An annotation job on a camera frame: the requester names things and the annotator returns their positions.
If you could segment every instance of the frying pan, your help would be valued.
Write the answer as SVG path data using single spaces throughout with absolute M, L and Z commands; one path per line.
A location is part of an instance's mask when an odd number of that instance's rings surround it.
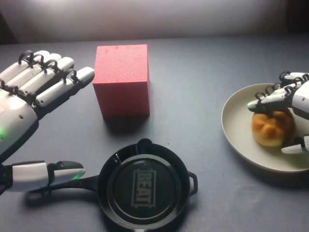
M 193 179 L 193 190 L 190 189 Z M 197 176 L 169 149 L 142 139 L 113 154 L 97 176 L 76 179 L 33 192 L 79 188 L 97 191 L 111 221 L 134 232 L 171 223 L 197 193 Z

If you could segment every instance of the bun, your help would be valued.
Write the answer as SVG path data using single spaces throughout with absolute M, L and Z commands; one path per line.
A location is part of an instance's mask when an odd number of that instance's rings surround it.
M 252 117 L 254 139 L 264 146 L 281 146 L 295 130 L 295 121 L 289 110 L 267 114 L 255 113 Z

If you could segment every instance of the white backdrop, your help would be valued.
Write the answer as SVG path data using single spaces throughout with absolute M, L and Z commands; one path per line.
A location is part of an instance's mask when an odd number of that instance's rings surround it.
M 285 32 L 284 0 L 0 0 L 21 43 Z

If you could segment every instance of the bread roll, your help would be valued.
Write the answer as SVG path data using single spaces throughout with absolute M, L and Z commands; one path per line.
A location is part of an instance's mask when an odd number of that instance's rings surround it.
M 252 117 L 253 136 L 264 146 L 281 146 L 294 130 L 295 121 L 289 110 L 255 113 Z

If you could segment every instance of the red box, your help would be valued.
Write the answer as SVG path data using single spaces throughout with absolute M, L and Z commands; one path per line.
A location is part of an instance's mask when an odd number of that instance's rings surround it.
M 104 118 L 149 116 L 147 45 L 99 46 L 93 87 Z

